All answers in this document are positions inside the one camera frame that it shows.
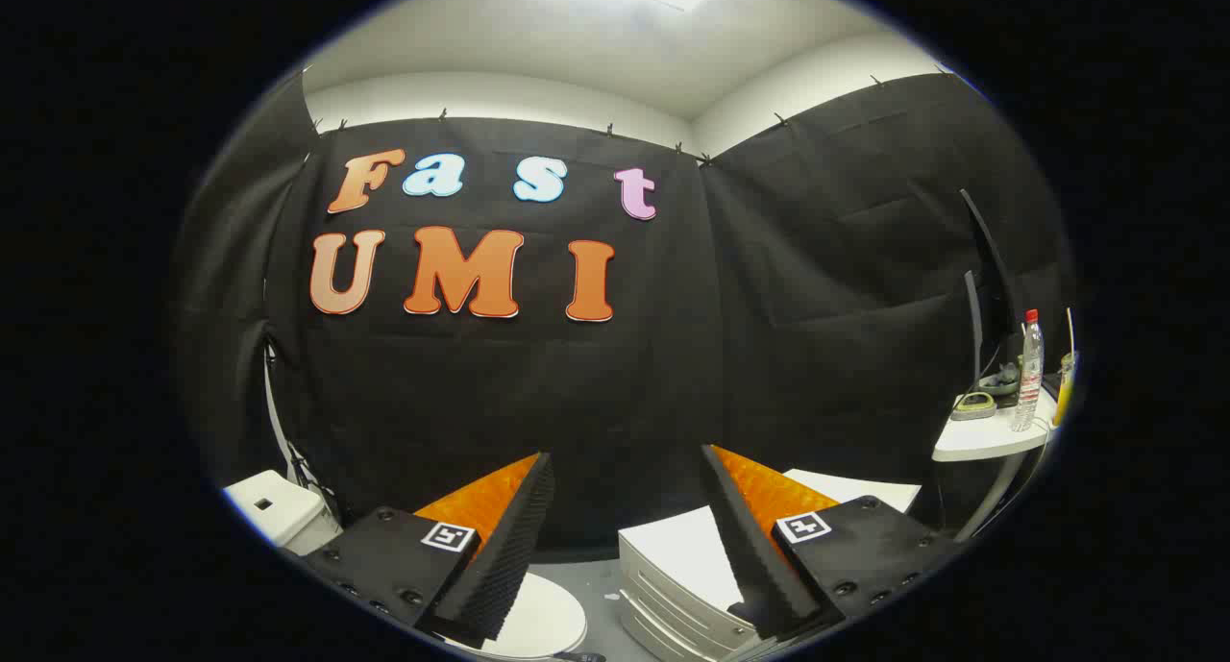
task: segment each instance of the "foam letter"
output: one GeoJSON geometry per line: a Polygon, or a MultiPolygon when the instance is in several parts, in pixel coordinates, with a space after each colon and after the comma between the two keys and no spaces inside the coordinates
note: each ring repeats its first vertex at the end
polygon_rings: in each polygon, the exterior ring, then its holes
{"type": "Polygon", "coordinates": [[[568,245],[568,252],[577,257],[572,304],[565,311],[568,319],[610,321],[615,313],[606,304],[606,262],[615,256],[615,250],[603,242],[578,240],[568,245]]]}
{"type": "Polygon", "coordinates": [[[368,194],[363,188],[376,191],[389,176],[389,166],[406,161],[406,151],[399,149],[360,155],[346,164],[346,178],[342,180],[342,188],[337,192],[337,198],[328,204],[330,213],[343,213],[363,208],[368,203],[368,194]]]}
{"type": "Polygon", "coordinates": [[[363,230],[354,235],[354,246],[359,253],[354,257],[354,277],[351,287],[339,293],[333,289],[333,268],[337,267],[337,251],[346,244],[346,235],[330,234],[316,237],[312,249],[316,258],[311,265],[311,303],[325,314],[349,314],[368,298],[371,285],[371,265],[376,260],[376,247],[384,241],[380,230],[363,230]]]}
{"type": "Polygon", "coordinates": [[[646,205],[646,189],[653,191],[653,182],[645,178],[645,171],[633,167],[615,172],[615,178],[620,181],[620,203],[624,203],[624,212],[637,220],[652,220],[658,214],[658,209],[646,205]]]}
{"type": "Polygon", "coordinates": [[[435,282],[440,284],[449,311],[465,305],[474,284],[478,294],[470,301],[470,313],[490,319],[512,319],[519,308],[513,301],[513,260],[525,239],[518,233],[492,230],[475,246],[470,257],[461,253],[456,235],[449,228],[422,228],[415,233],[418,242],[418,273],[415,289],[403,304],[410,314],[435,314],[435,282]]]}
{"type": "Polygon", "coordinates": [[[517,166],[520,181],[513,185],[513,194],[522,201],[546,203],[563,193],[563,178],[568,167],[554,158],[526,158],[517,166]]]}
{"type": "Polygon", "coordinates": [[[451,196],[461,191],[461,170],[465,160],[461,155],[442,153],[427,155],[415,164],[413,175],[406,177],[401,191],[410,196],[451,196]]]}

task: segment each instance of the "letter m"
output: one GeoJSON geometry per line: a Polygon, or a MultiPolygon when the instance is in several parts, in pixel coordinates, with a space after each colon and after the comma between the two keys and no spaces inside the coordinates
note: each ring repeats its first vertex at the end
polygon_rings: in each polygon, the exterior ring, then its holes
{"type": "Polygon", "coordinates": [[[418,242],[418,272],[415,289],[403,306],[410,314],[435,314],[440,300],[435,298],[439,283],[449,311],[461,311],[466,299],[478,285],[478,294],[470,300],[470,313],[488,319],[512,319],[519,309],[513,301],[513,260],[525,239],[508,230],[492,230],[482,237],[469,257],[461,253],[456,234],[449,228],[422,228],[415,233],[418,242]]]}

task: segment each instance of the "white round stool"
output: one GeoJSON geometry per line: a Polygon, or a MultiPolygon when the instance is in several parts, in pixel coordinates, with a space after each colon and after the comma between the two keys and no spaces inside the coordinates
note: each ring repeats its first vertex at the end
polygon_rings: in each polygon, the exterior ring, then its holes
{"type": "Polygon", "coordinates": [[[482,657],[517,662],[549,661],[556,652],[569,652],[585,639],[585,610],[572,593],[546,578],[525,573],[513,608],[496,640],[481,648],[444,639],[449,645],[482,657]]]}

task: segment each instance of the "white plastic drawer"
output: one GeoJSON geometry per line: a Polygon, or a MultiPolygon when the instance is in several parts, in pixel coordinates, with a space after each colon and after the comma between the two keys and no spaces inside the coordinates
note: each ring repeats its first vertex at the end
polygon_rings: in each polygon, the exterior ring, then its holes
{"type": "Polygon", "coordinates": [[[675,635],[663,628],[653,615],[633,602],[627,592],[620,604],[620,623],[629,635],[663,662],[716,662],[711,657],[691,650],[675,635]]]}
{"type": "Polygon", "coordinates": [[[755,628],[738,616],[701,600],[647,561],[626,541],[620,540],[620,570],[632,591],[668,605],[681,625],[713,641],[726,650],[734,650],[755,635],[755,628]]]}
{"type": "Polygon", "coordinates": [[[641,605],[641,609],[653,614],[658,624],[675,634],[683,642],[716,660],[731,653],[733,647],[711,637],[713,635],[712,628],[704,626],[676,604],[664,600],[659,593],[647,588],[646,584],[643,581],[632,581],[627,575],[624,575],[624,589],[627,596],[641,605]]]}

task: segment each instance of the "white wall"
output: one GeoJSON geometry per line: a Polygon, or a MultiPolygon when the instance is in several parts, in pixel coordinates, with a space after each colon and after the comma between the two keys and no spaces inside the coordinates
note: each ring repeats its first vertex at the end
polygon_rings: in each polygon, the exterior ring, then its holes
{"type": "Polygon", "coordinates": [[[379,76],[308,94],[312,119],[330,130],[391,119],[491,116],[582,127],[674,146],[694,155],[718,155],[777,123],[774,112],[795,116],[849,92],[881,82],[936,73],[936,60],[892,32],[845,37],[769,68],[726,94],[692,122],[579,85],[508,74],[432,73],[379,76]]]}
{"type": "Polygon", "coordinates": [[[871,76],[884,82],[936,71],[935,59],[897,33],[845,37],[769,68],[721,97],[691,123],[694,140],[717,155],[776,124],[774,112],[788,118],[876,85],[871,76]]]}
{"type": "Polygon", "coordinates": [[[664,146],[683,142],[684,150],[695,149],[690,124],[676,116],[579,85],[508,74],[379,76],[308,94],[306,101],[312,121],[323,118],[321,132],[337,128],[343,118],[347,127],[434,118],[448,107],[448,116],[526,119],[597,132],[605,132],[606,124],[614,123],[614,132],[621,137],[664,146]]]}

